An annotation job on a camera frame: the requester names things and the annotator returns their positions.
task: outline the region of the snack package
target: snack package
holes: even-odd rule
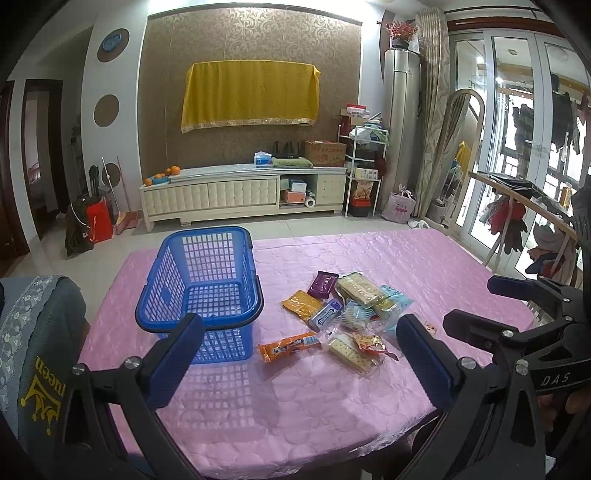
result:
[[[388,297],[386,292],[358,272],[353,272],[338,279],[336,285],[345,296],[357,300],[364,307],[372,307],[380,300]]]
[[[363,353],[385,353],[398,362],[396,354],[388,352],[386,343],[379,335],[362,335],[361,333],[352,333],[351,336],[357,343],[357,347]]]
[[[379,355],[360,352],[353,338],[340,331],[338,327],[333,329],[327,335],[327,338],[330,353],[362,376],[369,375],[377,366],[383,363]]]
[[[338,279],[339,275],[336,273],[322,272],[318,270],[316,278],[312,282],[310,288],[308,288],[308,295],[312,295],[317,299],[327,300],[330,291],[333,289]]]
[[[336,299],[332,299],[324,305],[318,312],[306,322],[315,332],[321,331],[328,326],[331,319],[335,318],[343,310],[343,304]]]
[[[259,345],[259,352],[266,364],[281,358],[282,356],[291,355],[299,350],[305,350],[313,346],[321,346],[320,340],[313,333],[302,333],[293,337],[284,338],[278,342],[268,343],[266,345]]]
[[[303,290],[298,290],[287,300],[282,301],[281,304],[287,310],[294,312],[303,321],[309,320],[324,305],[320,300],[308,295]]]
[[[413,299],[409,299],[404,293],[395,288],[387,285],[382,285],[380,288],[387,293],[388,297],[377,302],[372,308],[382,319],[388,319],[392,314],[400,316],[404,310],[414,303]]]
[[[372,309],[365,308],[356,300],[349,300],[336,321],[350,330],[364,332],[367,330],[373,315],[374,311]]]

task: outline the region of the pink tablecloth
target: pink tablecloth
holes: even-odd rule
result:
[[[156,250],[136,251],[121,267],[82,352],[81,361],[91,369],[117,367],[127,356],[145,355],[155,342],[134,319],[155,255]],[[445,335],[447,312],[462,309],[520,330],[532,321],[520,301],[489,294],[490,272],[435,230],[256,241],[254,256],[265,297],[255,343],[307,330],[281,300],[305,290],[317,270],[360,271],[403,291],[415,299],[409,312],[434,324],[437,337],[457,356],[472,356],[482,365],[490,355]],[[243,363],[191,366],[158,415],[204,475],[269,478],[313,460],[340,462],[390,445],[432,409],[404,358],[387,358],[373,376],[359,378],[316,350],[269,365],[255,352]],[[118,408],[114,415],[127,448],[136,451]]]

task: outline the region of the mirror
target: mirror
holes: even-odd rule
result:
[[[482,97],[472,89],[454,92],[447,103],[433,162],[435,174],[429,184],[433,197],[421,215],[430,226],[447,234],[458,228],[468,172],[473,171],[480,151],[484,110]]]

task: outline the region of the cardboard box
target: cardboard box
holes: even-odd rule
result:
[[[306,194],[302,192],[289,192],[283,190],[281,192],[281,200],[287,203],[304,203],[306,201]]]
[[[365,120],[362,117],[349,113],[346,108],[340,110],[340,116],[349,117],[349,125],[352,127],[362,127],[365,125]]]
[[[378,179],[378,171],[374,168],[356,168],[355,169],[355,178],[356,179],[365,179],[365,180],[377,180]]]
[[[315,167],[342,167],[345,165],[347,145],[337,142],[304,142],[304,156]]]

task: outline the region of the white cabinet drawer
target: white cabinet drawer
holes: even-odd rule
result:
[[[316,205],[343,203],[345,175],[318,175]]]
[[[277,202],[277,180],[235,180],[207,184],[210,208],[273,205]]]
[[[209,208],[206,184],[146,190],[144,196],[148,215]]]

